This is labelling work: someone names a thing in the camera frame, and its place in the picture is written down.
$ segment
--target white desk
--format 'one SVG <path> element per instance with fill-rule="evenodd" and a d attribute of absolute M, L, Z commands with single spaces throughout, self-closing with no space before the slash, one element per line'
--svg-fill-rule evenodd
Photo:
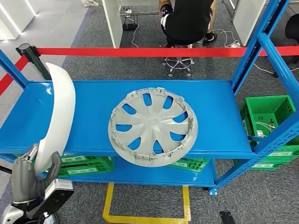
<path fill-rule="evenodd" d="M 245 46 L 262 12 L 266 0 L 239 0 L 233 21 L 241 42 Z"/>
<path fill-rule="evenodd" d="M 156 6 L 159 0 L 102 0 L 106 22 L 114 48 L 119 48 L 122 35 L 122 24 L 119 15 L 121 6 Z"/>

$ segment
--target wheel cover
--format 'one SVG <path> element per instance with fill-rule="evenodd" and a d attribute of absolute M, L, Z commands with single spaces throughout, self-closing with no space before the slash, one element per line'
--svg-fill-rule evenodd
<path fill-rule="evenodd" d="M 119 156 L 143 167 L 176 162 L 188 153 L 197 134 L 193 110 L 163 88 L 128 94 L 113 109 L 108 125 L 109 139 Z"/>

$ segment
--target black shirt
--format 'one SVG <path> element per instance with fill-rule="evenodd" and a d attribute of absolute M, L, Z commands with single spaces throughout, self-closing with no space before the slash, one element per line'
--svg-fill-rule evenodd
<path fill-rule="evenodd" d="M 174 12 L 166 19 L 165 32 L 174 40 L 199 41 L 208 31 L 212 3 L 213 0 L 176 0 Z"/>

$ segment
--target red barrier tape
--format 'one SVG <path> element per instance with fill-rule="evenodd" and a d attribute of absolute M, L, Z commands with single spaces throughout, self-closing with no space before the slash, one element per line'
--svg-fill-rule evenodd
<path fill-rule="evenodd" d="M 19 70 L 21 71 L 23 69 L 26 64 L 28 63 L 28 60 L 24 56 L 22 55 L 16 64 L 15 66 Z M 14 81 L 13 78 L 11 78 L 10 75 L 6 74 L 5 75 L 2 80 L 0 80 L 0 96 L 2 95 L 4 91 L 5 91 L 12 81 Z"/>
<path fill-rule="evenodd" d="M 276 47 L 281 56 L 298 55 L 299 46 Z M 242 57 L 246 48 L 38 48 L 41 55 L 97 57 Z M 260 56 L 266 56 L 262 51 Z"/>

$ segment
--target barrier post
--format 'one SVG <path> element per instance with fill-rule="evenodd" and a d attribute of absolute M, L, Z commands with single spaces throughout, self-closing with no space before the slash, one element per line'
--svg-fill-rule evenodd
<path fill-rule="evenodd" d="M 35 46 L 32 46 L 29 43 L 23 43 L 20 47 L 16 48 L 16 50 L 20 55 L 25 55 L 29 62 L 34 64 L 45 80 L 52 80 L 50 73 L 45 67 L 41 59 L 39 59 L 39 56 L 41 55 L 36 50 Z"/>

